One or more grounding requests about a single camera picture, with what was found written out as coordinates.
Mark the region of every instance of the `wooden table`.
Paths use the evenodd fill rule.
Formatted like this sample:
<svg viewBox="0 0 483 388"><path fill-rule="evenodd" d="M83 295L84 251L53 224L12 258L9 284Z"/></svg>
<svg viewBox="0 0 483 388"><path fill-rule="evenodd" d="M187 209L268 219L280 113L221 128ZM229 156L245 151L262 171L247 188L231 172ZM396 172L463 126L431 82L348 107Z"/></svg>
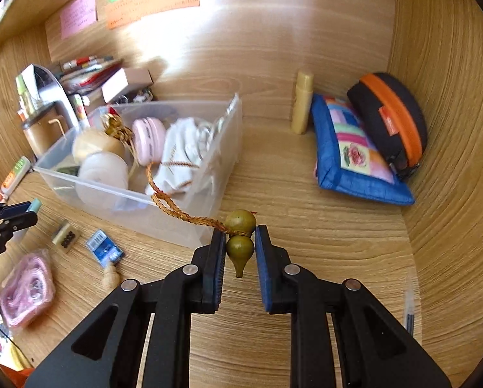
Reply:
<svg viewBox="0 0 483 388"><path fill-rule="evenodd" d="M318 188L312 171L315 135L297 136L289 122L243 120L243 153L230 177L219 218L236 208L256 211L275 245L321 279L353 277L402 320L405 279L415 276L415 336L422 337L414 259L395 206L350 198ZM53 262L56 298L52 307L16 337L35 364L106 296L102 269L84 241L97 229L123 248L123 278L149 282L188 263L193 251L118 227L61 202L37 173L29 174L12 196L18 203L41 199L38 224L20 245L0 255L0 284L21 255L47 248ZM51 234L68 219L82 231L68 254L52 249ZM193 316L191 386L275 386L289 384L289 316L269 316L261 303L255 256L243 279L226 260L220 310Z"/></svg>

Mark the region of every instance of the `wooden wall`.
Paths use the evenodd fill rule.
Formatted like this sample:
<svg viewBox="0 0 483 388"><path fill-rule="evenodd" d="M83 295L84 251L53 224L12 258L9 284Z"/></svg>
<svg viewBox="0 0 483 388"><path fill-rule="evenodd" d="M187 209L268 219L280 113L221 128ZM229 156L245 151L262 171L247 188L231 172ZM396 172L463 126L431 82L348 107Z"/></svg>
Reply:
<svg viewBox="0 0 483 388"><path fill-rule="evenodd" d="M403 210L423 347L459 386L483 356L483 13L474 0L397 0L392 48L390 71L429 128Z"/></svg>
<svg viewBox="0 0 483 388"><path fill-rule="evenodd" d="M50 60L43 25L10 38L0 46L0 186L22 155L33 158L17 115L15 77L31 63L49 64Z"/></svg>
<svg viewBox="0 0 483 388"><path fill-rule="evenodd" d="M246 115L288 118L299 68L338 95L365 72L386 69L395 0L200 0L113 31L107 2L97 0L97 24L65 40L59 13L48 19L52 59L111 54L147 66L163 99L239 92Z"/></svg>

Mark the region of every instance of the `black case with orange stripe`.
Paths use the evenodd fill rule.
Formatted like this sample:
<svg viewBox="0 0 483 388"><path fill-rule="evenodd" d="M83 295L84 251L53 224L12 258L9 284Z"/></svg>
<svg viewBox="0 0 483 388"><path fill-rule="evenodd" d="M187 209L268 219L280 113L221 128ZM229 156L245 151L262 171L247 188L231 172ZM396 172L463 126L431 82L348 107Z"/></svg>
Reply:
<svg viewBox="0 0 483 388"><path fill-rule="evenodd" d="M414 96L388 73L367 74L347 92L367 134L401 179L419 166L428 139Z"/></svg>

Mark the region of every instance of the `pink cable in plastic bag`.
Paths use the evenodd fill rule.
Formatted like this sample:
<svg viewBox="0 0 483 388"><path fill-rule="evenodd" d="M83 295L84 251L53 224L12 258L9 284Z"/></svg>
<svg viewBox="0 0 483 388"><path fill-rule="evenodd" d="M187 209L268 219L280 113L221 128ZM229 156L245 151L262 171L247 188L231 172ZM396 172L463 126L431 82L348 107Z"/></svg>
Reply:
<svg viewBox="0 0 483 388"><path fill-rule="evenodd" d="M0 303L3 317L11 328L28 325L55 296L51 269L42 252L25 255L4 284Z"/></svg>

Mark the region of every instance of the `plastic bin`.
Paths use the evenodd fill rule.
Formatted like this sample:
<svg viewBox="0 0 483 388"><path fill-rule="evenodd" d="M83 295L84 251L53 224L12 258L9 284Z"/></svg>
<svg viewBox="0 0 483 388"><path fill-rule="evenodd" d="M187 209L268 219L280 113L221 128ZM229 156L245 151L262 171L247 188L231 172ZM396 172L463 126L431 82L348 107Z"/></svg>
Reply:
<svg viewBox="0 0 483 388"><path fill-rule="evenodd" d="M114 106L114 109L127 126L131 126L137 118L148 116L157 117L163 122L166 121L166 124L174 123L177 118L189 116L214 122L228 111L222 130L211 144L190 189L177 202L179 207L190 215L214 217L241 149L242 111L238 96L236 95L232 101L161 101L118 105ZM145 235L190 248L209 243L211 228L185 223L165 214L144 192L121 190L54 170L63 159L71 155L75 137L88 126L99 127L100 117L106 112L106 107L99 108L92 112L88 122L82 121L69 130L38 160L34 170L42 175L59 198L89 214ZM144 167L140 167L140 173L145 173ZM107 202L107 207L89 205L79 198L77 186L86 186L103 196L103 199L110 201L112 198L114 202L112 205Z"/></svg>

